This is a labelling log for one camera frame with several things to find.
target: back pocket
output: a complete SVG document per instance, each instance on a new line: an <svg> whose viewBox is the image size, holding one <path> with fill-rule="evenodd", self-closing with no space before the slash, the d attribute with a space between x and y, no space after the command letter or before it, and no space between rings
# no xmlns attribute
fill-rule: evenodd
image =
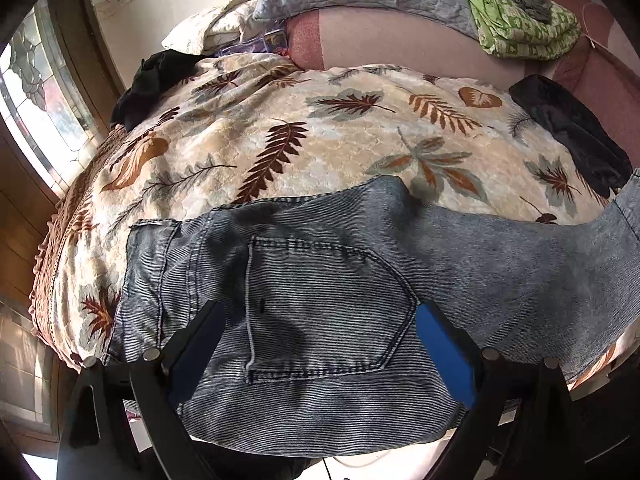
<svg viewBox="0 0 640 480"><path fill-rule="evenodd" d="M248 382L361 374L385 367L418 299L375 252L252 238L246 271Z"/></svg>

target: gray denim jeans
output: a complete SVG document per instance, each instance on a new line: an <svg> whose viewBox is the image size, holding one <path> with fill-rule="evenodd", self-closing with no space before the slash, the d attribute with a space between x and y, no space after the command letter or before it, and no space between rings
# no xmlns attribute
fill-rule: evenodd
<svg viewBox="0 0 640 480"><path fill-rule="evenodd" d="M575 378L640 316L640 170L590 224L462 214L399 178L140 221L108 358L162 347L207 300L226 330L193 399L194 436L331 456L440 438L459 411L415 332L435 300L478 346Z"/></svg>

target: green cloth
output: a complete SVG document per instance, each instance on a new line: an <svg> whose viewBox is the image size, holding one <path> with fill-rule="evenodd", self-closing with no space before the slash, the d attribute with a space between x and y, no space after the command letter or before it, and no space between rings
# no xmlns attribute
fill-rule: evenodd
<svg viewBox="0 0 640 480"><path fill-rule="evenodd" d="M469 0L482 49L494 56L555 59L580 38L580 23L572 12L556 3L551 24L538 22L511 0Z"/></svg>

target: window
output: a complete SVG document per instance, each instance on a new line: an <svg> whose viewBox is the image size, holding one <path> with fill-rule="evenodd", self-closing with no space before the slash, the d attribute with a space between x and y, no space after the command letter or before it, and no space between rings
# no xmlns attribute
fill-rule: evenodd
<svg viewBox="0 0 640 480"><path fill-rule="evenodd" d="M72 80L47 0L0 55L0 114L28 161L61 198L104 137Z"/></svg>

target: leaf-patterned blanket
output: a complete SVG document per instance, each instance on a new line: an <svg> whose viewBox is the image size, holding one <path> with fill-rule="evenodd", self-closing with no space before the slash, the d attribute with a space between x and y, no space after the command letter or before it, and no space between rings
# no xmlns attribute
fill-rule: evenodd
<svg viewBox="0 0 640 480"><path fill-rule="evenodd" d="M438 205L511 219L577 224L607 203L564 146L476 80L391 65L303 73L275 54L205 59L153 116L116 129L72 185L37 258L35 325L78 367L105 350L135 221L376 174Z"/></svg>

